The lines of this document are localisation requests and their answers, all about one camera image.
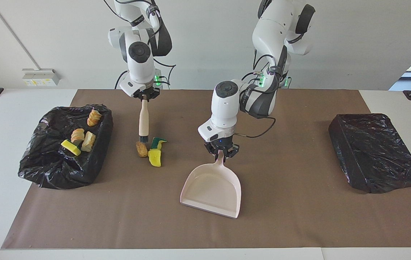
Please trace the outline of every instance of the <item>brown paper mat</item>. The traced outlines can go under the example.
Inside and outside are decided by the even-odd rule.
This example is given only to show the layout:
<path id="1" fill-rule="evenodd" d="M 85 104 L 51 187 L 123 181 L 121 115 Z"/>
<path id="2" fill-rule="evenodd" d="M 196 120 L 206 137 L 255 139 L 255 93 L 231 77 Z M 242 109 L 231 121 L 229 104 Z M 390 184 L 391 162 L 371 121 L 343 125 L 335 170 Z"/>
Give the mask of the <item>brown paper mat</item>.
<path id="1" fill-rule="evenodd" d="M 212 91 L 163 91 L 149 103 L 150 138 L 161 168 L 138 158 L 140 102 L 120 90 L 79 90 L 73 106 L 103 103 L 114 131 L 103 169 L 74 190 L 32 185 L 2 248 L 411 247 L 411 188 L 363 194 L 347 184 L 328 126 L 339 113 L 368 113 L 358 91 L 282 90 L 275 127 L 235 137 L 227 161 L 242 185 L 238 219 L 179 203 L 189 173 L 212 163 L 197 127 Z M 255 135 L 271 120 L 239 113 L 237 131 Z"/>

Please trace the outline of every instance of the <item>green led light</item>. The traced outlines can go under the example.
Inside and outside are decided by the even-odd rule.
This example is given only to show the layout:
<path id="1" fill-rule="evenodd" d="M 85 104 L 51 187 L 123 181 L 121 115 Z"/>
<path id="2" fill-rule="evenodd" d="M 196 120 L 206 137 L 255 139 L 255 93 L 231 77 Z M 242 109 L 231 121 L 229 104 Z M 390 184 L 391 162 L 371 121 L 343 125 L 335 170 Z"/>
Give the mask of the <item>green led light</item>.
<path id="1" fill-rule="evenodd" d="M 259 87 L 264 87 L 264 86 L 265 86 L 265 76 L 262 76 L 260 78 Z"/>
<path id="2" fill-rule="evenodd" d="M 159 81 L 159 76 L 158 75 L 154 75 L 154 81 Z"/>

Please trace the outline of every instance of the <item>white wall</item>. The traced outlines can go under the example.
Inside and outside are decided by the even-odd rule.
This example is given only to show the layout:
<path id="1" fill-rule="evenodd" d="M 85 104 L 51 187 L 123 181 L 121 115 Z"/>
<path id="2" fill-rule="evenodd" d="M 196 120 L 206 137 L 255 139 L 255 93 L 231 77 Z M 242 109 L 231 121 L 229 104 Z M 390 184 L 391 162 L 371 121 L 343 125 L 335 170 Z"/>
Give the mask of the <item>white wall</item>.
<path id="1" fill-rule="evenodd" d="M 411 65 L 411 1 L 309 2 L 315 46 L 293 56 L 291 87 L 385 90 Z M 157 3 L 173 40 L 159 60 L 178 64 L 172 87 L 211 89 L 251 70 L 260 0 Z M 39 66 L 60 74 L 60 88 L 110 88 L 126 69 L 107 41 L 110 28 L 126 24 L 103 0 L 0 0 L 0 13 Z M 32 67 L 0 20 L 0 86 L 25 87 L 21 69 Z"/>

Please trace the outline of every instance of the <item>black plastic bag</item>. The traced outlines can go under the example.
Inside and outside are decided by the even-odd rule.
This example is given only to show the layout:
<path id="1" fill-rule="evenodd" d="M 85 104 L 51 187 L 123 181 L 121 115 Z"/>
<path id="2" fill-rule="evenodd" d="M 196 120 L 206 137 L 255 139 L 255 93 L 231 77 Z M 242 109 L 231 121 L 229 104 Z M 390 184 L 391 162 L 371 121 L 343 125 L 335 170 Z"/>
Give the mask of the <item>black plastic bag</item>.
<path id="1" fill-rule="evenodd" d="M 381 194 L 411 187 L 411 154 L 386 115 L 337 115 L 329 135 L 353 188 Z"/>
<path id="2" fill-rule="evenodd" d="M 102 117 L 97 125 L 90 127 L 87 118 L 92 109 L 98 110 Z M 79 156 L 61 146 L 77 128 L 96 135 L 92 150 Z M 112 113 L 104 105 L 55 107 L 35 128 L 21 159 L 18 176 L 42 188 L 72 189 L 90 185 L 103 166 L 112 131 Z"/>

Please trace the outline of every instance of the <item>white dustpan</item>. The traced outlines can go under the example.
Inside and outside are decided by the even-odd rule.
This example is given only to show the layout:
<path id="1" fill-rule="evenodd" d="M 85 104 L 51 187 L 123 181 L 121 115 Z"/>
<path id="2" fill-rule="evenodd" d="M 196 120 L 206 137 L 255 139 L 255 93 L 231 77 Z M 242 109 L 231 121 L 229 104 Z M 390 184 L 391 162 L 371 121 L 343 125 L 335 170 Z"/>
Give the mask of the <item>white dustpan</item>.
<path id="1" fill-rule="evenodd" d="M 180 203 L 226 217 L 237 218 L 241 206 L 241 183 L 223 165 L 223 153 L 215 163 L 195 168 L 186 179 Z"/>

